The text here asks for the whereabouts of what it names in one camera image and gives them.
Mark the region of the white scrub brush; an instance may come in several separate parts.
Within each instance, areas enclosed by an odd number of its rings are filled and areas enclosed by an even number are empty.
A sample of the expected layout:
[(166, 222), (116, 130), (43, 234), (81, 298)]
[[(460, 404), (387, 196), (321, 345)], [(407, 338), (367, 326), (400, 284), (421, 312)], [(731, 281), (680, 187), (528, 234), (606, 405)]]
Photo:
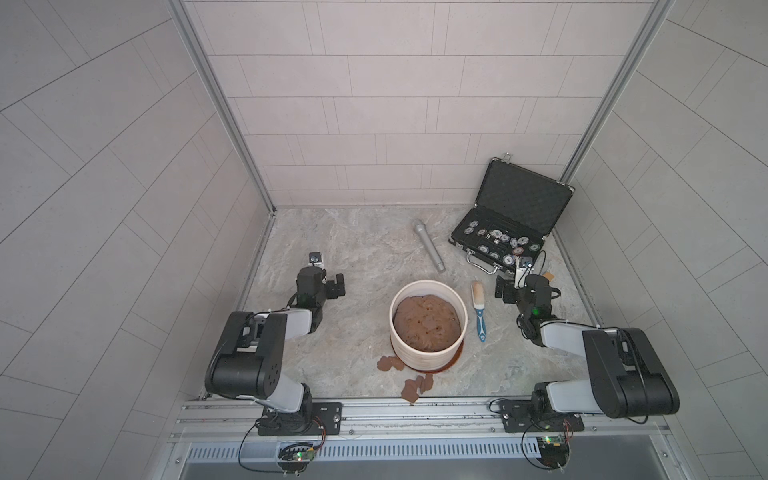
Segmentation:
[(472, 305), (476, 313), (476, 329), (477, 335), (481, 342), (485, 342), (487, 339), (487, 328), (484, 319), (485, 311), (485, 291), (484, 286), (480, 281), (472, 282)]

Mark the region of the white ceramic pot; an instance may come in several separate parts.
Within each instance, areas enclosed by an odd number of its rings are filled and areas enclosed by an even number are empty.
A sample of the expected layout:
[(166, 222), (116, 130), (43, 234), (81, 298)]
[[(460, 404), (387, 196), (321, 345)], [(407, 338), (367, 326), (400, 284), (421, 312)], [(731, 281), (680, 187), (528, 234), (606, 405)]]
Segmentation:
[[(405, 300), (428, 295), (433, 295), (449, 304), (455, 312), (460, 325), (458, 337), (454, 342), (444, 349), (432, 352), (410, 346), (397, 332), (394, 322), (397, 309)], [(459, 294), (442, 282), (417, 280), (402, 287), (390, 303), (388, 320), (390, 340), (394, 353), (414, 370), (425, 373), (440, 372), (453, 365), (461, 355), (468, 329), (467, 308)]]

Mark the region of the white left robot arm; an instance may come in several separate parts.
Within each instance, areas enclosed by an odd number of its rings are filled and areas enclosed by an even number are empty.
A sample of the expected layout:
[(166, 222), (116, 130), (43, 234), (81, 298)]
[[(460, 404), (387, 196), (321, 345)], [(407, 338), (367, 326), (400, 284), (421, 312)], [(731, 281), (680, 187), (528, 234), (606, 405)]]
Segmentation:
[(231, 313), (206, 369), (206, 392), (254, 400), (279, 414), (299, 413), (311, 402), (311, 393), (282, 373), (285, 343), (314, 333), (325, 302), (345, 294), (343, 274), (329, 279), (324, 268), (310, 265), (299, 271), (296, 292), (285, 307)]

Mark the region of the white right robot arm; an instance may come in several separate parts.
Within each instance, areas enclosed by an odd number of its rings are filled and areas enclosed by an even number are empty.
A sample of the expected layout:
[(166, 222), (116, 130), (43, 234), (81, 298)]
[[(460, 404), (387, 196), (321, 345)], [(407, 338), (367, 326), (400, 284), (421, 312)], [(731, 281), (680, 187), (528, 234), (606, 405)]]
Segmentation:
[(636, 422), (679, 411), (680, 395), (642, 330), (560, 319), (551, 305), (560, 295), (542, 275), (527, 275), (521, 287), (496, 279), (495, 297), (517, 306), (516, 325), (524, 339), (587, 363), (585, 380), (536, 384), (531, 399), (522, 403), (532, 420), (596, 414)]

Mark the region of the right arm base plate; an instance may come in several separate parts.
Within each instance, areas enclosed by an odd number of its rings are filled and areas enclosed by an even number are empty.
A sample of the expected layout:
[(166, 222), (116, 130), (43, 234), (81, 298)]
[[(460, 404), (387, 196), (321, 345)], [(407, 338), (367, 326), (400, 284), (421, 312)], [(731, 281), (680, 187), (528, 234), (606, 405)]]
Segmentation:
[(544, 400), (497, 398), (488, 410), (501, 418), (506, 433), (582, 432), (579, 414), (555, 412)]

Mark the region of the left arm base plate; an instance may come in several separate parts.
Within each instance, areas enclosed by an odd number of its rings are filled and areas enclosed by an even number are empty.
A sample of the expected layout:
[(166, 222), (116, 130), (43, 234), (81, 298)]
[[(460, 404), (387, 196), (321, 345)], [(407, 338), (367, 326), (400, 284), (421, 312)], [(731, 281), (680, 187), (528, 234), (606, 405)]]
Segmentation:
[(283, 413), (265, 407), (257, 423), (259, 436), (338, 435), (343, 412), (341, 402), (304, 403), (297, 412)]

